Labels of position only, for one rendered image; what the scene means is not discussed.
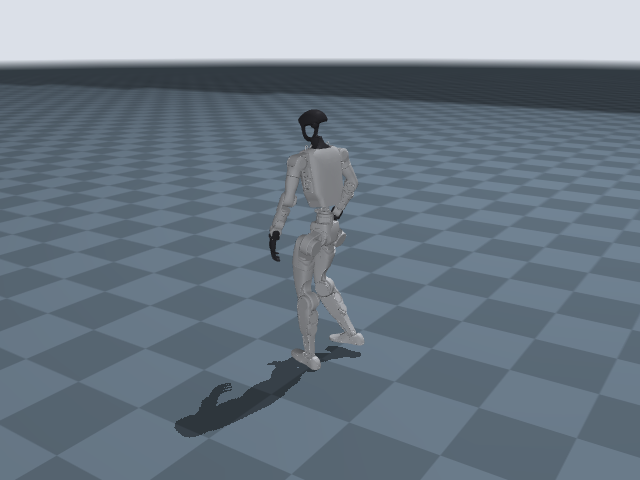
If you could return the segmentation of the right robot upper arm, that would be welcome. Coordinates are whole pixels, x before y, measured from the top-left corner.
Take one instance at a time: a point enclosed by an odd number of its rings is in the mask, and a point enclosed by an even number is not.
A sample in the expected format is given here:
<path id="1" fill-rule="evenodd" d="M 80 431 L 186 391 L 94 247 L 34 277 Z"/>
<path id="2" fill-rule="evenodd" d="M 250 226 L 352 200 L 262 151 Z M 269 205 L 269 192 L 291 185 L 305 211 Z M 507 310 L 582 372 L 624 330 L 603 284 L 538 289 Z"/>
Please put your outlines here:
<path id="1" fill-rule="evenodd" d="M 344 181 L 344 190 L 352 193 L 358 186 L 358 180 L 349 160 L 349 153 L 345 148 L 337 148 L 341 158 L 342 175 L 346 178 Z"/>

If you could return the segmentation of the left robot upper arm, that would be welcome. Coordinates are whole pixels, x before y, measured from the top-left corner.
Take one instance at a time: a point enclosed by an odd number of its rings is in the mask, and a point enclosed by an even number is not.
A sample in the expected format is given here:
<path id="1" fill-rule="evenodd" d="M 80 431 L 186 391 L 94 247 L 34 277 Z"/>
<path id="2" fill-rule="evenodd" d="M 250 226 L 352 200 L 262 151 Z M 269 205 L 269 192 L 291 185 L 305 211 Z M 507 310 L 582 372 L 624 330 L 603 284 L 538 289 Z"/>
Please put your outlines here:
<path id="1" fill-rule="evenodd" d="M 287 160 L 287 176 L 285 180 L 285 197 L 282 206 L 294 207 L 297 202 L 295 195 L 301 172 L 307 167 L 308 154 L 299 153 L 290 156 Z"/>

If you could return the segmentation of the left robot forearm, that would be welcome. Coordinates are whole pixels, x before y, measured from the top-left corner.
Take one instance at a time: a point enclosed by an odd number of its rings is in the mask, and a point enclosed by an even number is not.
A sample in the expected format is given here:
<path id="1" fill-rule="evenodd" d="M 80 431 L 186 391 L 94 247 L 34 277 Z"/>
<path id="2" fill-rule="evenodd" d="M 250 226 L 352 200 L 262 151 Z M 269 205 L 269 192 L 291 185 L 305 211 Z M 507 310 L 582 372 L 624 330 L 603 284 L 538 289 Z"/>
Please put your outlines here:
<path id="1" fill-rule="evenodd" d="M 273 219 L 273 222 L 272 222 L 272 226 L 270 227 L 270 235 L 271 236 L 272 236 L 272 233 L 274 231 L 279 231 L 279 233 L 280 233 L 279 237 L 281 236 L 282 229 L 283 229 L 283 227 L 285 225 L 285 222 L 287 220 L 287 216 L 290 213 L 290 209 L 287 206 L 282 206 L 283 205 L 283 201 L 284 201 L 284 197 L 285 197 L 285 193 L 283 192 L 281 197 L 280 197 L 277 209 L 276 209 L 276 214 L 274 216 L 274 219 Z"/>

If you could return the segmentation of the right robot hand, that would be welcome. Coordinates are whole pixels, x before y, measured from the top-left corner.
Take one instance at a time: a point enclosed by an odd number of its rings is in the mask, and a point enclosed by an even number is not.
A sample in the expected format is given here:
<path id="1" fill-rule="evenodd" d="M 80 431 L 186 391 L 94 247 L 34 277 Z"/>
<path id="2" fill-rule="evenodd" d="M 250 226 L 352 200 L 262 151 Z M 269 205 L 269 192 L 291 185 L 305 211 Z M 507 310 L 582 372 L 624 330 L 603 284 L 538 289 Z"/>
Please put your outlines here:
<path id="1" fill-rule="evenodd" d="M 334 210 L 334 208 L 335 208 L 335 206 L 332 208 L 331 212 Z M 337 216 L 335 216 L 335 215 L 334 215 L 334 220 L 339 219 L 339 218 L 341 217 L 342 213 L 343 213 L 343 211 L 341 212 L 341 214 L 339 215 L 339 217 L 337 217 Z"/>

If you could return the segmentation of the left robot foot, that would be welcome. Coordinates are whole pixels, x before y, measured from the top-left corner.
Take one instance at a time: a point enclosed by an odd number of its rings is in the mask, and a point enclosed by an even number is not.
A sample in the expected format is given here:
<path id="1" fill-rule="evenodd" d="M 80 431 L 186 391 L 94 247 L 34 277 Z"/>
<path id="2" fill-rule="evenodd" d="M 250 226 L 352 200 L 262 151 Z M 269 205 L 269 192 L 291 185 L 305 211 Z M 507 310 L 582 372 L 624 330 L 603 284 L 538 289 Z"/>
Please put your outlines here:
<path id="1" fill-rule="evenodd" d="M 321 368 L 321 362 L 320 362 L 319 358 L 316 355 L 313 356 L 313 354 L 311 354 L 311 358 L 307 358 L 304 355 L 305 355 L 305 350 L 302 350 L 302 349 L 296 348 L 296 349 L 293 349 L 291 351 L 291 356 L 294 359 L 296 359 L 297 361 L 307 365 L 312 370 L 318 370 L 318 369 Z"/>

